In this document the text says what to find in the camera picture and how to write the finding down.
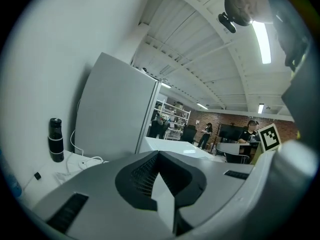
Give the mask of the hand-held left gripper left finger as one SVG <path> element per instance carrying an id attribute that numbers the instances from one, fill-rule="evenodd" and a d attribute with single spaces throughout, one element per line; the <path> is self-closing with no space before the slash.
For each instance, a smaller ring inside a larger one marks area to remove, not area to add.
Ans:
<path id="1" fill-rule="evenodd" d="M 168 240 L 152 199 L 157 151 L 92 166 L 48 193 L 33 212 L 73 240 Z"/>

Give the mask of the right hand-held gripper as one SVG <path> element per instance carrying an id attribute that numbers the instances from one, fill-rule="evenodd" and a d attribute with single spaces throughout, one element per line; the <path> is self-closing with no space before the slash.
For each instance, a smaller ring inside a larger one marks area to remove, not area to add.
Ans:
<path id="1" fill-rule="evenodd" d="M 289 140 L 255 160 L 240 189 L 250 207 L 294 209 L 314 180 L 314 151 Z"/>

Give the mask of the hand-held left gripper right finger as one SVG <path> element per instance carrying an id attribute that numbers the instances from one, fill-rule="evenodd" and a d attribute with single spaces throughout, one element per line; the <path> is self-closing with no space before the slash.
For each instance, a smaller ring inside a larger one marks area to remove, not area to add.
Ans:
<path id="1" fill-rule="evenodd" d="M 175 236 L 196 228 L 222 209 L 252 170 L 249 164 L 159 152 L 159 217 Z"/>

